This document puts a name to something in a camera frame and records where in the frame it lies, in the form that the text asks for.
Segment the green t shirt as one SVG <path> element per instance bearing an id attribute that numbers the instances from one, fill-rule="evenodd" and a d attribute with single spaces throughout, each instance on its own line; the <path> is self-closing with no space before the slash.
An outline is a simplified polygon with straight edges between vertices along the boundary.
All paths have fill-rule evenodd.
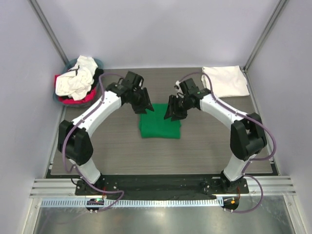
<path id="1" fill-rule="evenodd" d="M 180 121 L 164 119 L 167 105 L 164 103 L 154 103 L 154 111 L 147 110 L 146 114 L 141 114 L 138 128 L 142 138 L 168 138 L 180 139 Z"/>

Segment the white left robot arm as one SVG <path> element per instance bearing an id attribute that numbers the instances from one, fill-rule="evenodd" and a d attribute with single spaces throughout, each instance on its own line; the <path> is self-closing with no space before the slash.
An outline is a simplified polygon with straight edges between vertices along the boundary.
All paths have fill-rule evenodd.
<path id="1" fill-rule="evenodd" d="M 63 120 L 58 128 L 58 150 L 62 161 L 72 163 L 72 168 L 65 167 L 66 172 L 75 169 L 87 183 L 92 194 L 100 194 L 104 183 L 92 155 L 94 148 L 91 136 L 102 122 L 124 104 L 130 104 L 135 114 L 153 111 L 147 88 L 143 86 L 144 78 L 132 71 L 120 76 L 117 82 L 103 86 L 99 79 L 100 98 L 79 117 L 72 121 Z"/>

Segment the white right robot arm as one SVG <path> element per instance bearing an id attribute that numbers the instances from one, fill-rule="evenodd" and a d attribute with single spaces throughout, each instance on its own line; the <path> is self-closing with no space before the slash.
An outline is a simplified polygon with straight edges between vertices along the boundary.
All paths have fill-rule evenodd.
<path id="1" fill-rule="evenodd" d="M 261 117 L 256 114 L 240 113 L 220 100 L 207 88 L 199 89 L 189 78 L 175 84 L 177 94 L 170 95 L 164 119 L 177 121 L 185 119 L 188 110 L 196 108 L 210 114 L 230 130 L 231 158 L 220 173 L 221 190 L 230 193 L 242 183 L 243 171 L 267 145 Z"/>

